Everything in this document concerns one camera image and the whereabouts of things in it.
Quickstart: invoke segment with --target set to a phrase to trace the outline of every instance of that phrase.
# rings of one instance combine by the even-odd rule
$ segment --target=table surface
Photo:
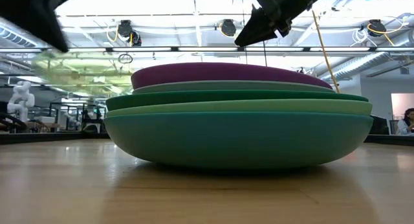
[[[109,140],[0,147],[0,223],[413,223],[414,148],[285,172],[157,166]]]

